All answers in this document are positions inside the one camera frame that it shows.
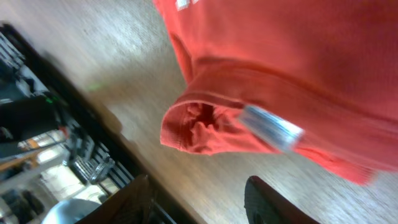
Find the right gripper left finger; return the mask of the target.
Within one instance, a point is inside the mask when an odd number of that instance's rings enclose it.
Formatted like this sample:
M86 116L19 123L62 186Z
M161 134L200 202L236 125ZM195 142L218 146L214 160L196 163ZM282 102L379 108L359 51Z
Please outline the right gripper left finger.
M145 224L152 211L152 186L139 175L76 224Z

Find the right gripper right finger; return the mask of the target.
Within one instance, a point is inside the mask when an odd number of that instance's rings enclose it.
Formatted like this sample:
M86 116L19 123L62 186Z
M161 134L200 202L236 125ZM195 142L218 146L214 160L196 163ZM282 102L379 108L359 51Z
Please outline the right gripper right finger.
M256 175L246 181L244 207L249 224L318 224Z

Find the red printed t-shirt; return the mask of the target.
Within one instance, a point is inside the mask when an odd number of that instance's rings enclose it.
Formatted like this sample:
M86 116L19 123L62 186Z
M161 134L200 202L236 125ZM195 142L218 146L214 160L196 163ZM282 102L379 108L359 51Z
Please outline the red printed t-shirt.
M163 145L295 152L357 184L397 170L396 1L154 4L187 83Z

